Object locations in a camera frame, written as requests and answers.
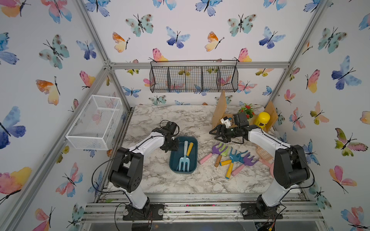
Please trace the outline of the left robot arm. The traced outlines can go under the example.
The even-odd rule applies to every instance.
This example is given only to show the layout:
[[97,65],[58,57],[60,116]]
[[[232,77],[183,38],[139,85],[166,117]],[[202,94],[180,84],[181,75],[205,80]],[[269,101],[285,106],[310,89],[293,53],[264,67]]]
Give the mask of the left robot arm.
[[119,148],[111,164],[108,180],[123,191],[133,208],[143,210],[149,203],[140,183],[143,177],[144,158],[156,149],[177,151],[179,140],[175,138],[179,126],[167,121],[163,127],[155,128],[145,139],[130,148]]

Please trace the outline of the teal plastic storage box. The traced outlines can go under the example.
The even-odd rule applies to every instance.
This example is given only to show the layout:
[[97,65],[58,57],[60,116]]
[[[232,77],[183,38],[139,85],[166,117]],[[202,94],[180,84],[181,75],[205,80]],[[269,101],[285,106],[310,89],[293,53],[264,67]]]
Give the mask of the teal plastic storage box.
[[174,173],[192,174],[197,168],[198,141],[195,137],[180,136],[179,147],[171,151],[169,166]]

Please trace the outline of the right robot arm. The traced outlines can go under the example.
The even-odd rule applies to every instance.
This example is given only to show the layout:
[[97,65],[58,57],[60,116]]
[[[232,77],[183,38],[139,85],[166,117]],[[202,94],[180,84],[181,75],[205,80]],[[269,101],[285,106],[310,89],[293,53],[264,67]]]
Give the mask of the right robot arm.
[[291,189],[310,179],[310,168],[304,156],[304,149],[299,145],[281,142],[267,134],[257,125],[250,125],[243,113],[232,116],[233,127],[225,124],[215,126],[209,133],[214,139],[223,143],[231,142],[233,138],[241,137],[250,141],[274,157],[274,181],[269,188],[259,196],[257,205],[260,208],[274,208]]

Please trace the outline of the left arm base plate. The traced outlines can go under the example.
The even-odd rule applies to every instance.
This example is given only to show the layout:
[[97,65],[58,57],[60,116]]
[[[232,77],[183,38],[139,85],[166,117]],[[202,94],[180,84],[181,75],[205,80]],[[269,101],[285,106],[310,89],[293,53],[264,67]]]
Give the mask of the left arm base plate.
[[164,215],[163,204],[146,203],[142,209],[127,205],[123,212],[123,220],[144,221],[162,220]]

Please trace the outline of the light blue fork white handle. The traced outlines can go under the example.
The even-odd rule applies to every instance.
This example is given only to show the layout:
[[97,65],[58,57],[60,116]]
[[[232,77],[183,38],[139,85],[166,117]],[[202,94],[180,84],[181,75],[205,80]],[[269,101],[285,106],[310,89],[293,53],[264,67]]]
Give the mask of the light blue fork white handle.
[[184,157],[187,154],[187,149],[188,149],[188,141],[184,141],[184,155],[179,159],[178,171],[185,172],[185,171],[182,171],[182,166],[183,166]]

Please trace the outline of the blue rake yellow handle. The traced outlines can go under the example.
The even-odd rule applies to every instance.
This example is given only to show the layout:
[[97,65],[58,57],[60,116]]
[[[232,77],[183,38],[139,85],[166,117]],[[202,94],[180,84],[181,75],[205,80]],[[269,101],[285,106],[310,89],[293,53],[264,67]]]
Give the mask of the blue rake yellow handle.
[[189,158],[189,155],[192,151],[192,148],[194,146],[194,143],[191,142],[188,146],[188,149],[187,149],[187,154],[186,156],[184,157],[184,161],[183,161],[183,166],[182,166],[182,171],[185,171],[185,172],[189,172],[190,171],[190,158]]

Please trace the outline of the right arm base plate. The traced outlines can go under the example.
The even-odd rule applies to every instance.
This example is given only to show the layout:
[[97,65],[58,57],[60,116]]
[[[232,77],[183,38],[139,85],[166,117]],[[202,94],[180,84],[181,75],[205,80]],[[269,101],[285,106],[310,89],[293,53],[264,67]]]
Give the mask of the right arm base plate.
[[279,206],[266,207],[261,203],[243,203],[241,204],[241,214],[244,220],[252,219],[283,219],[283,216],[277,212]]

